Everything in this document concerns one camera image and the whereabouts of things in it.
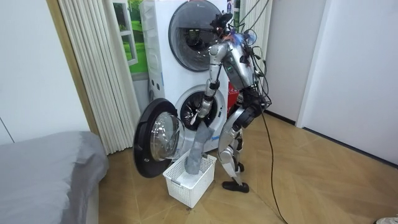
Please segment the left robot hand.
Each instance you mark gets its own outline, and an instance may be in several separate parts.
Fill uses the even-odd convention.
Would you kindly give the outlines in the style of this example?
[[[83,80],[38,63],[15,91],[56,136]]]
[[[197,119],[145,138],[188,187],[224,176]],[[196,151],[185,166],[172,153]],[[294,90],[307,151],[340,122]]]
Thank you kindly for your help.
[[[196,121],[201,122],[208,116],[211,111],[213,100],[202,100],[199,109],[196,110],[190,124],[193,125]]]

